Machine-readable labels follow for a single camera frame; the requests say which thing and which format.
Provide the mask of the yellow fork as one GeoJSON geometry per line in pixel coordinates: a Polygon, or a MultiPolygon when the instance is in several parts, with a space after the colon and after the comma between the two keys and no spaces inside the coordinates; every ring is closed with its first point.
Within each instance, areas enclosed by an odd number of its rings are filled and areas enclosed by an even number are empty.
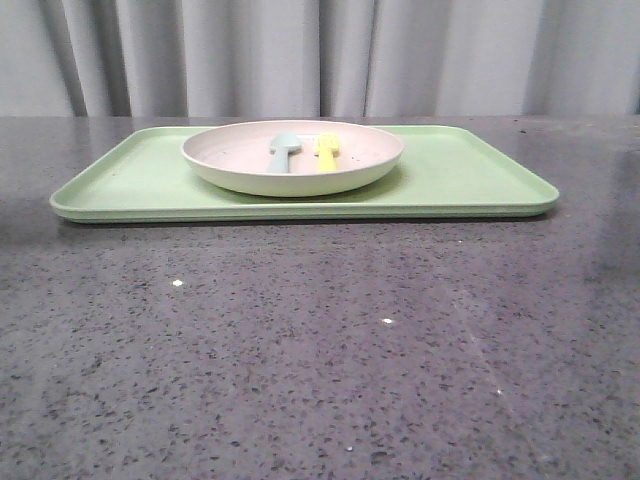
{"type": "Polygon", "coordinates": [[[339,154],[340,143],[333,133],[323,133],[316,137],[314,154],[317,157],[317,169],[320,172],[334,172],[337,170],[336,156],[339,154]]]}

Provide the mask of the pale blue spoon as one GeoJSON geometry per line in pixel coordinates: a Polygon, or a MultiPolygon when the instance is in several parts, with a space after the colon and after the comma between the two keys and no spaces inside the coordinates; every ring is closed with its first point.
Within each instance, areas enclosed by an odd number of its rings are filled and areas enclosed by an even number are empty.
{"type": "Polygon", "coordinates": [[[277,134],[270,142],[272,157],[267,167],[267,172],[288,173],[289,156],[298,153],[301,148],[301,140],[294,133],[282,132],[277,134]]]}

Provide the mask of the beige round plate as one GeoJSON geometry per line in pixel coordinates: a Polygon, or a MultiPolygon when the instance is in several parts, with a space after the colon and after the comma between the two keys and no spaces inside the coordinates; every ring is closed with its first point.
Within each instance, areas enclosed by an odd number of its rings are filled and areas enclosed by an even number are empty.
{"type": "Polygon", "coordinates": [[[182,153],[202,179],[225,189],[272,197],[329,195],[368,185],[398,163],[404,143],[375,127],[322,120],[269,120],[216,127],[188,138],[182,153]],[[299,137],[302,148],[289,156],[288,173],[268,173],[270,142],[279,133],[299,137]],[[320,172],[314,143],[335,134],[337,170],[320,172]]]}

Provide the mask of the light green rectangular tray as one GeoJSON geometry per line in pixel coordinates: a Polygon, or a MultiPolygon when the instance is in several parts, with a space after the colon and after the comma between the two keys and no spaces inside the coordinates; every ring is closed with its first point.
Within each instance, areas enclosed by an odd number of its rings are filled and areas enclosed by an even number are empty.
{"type": "Polygon", "coordinates": [[[558,190],[473,133],[451,126],[374,126],[404,151],[382,178],[311,197],[231,191],[198,176],[182,153],[216,127],[153,127],[131,134],[58,189],[55,213],[81,223],[292,219],[529,217],[558,190]]]}

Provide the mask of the grey pleated curtain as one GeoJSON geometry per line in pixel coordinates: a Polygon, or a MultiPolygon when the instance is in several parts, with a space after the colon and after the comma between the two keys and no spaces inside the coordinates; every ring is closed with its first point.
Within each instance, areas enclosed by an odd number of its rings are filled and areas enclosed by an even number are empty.
{"type": "Polygon", "coordinates": [[[635,1],[5,1],[1,112],[634,114],[635,1]]]}

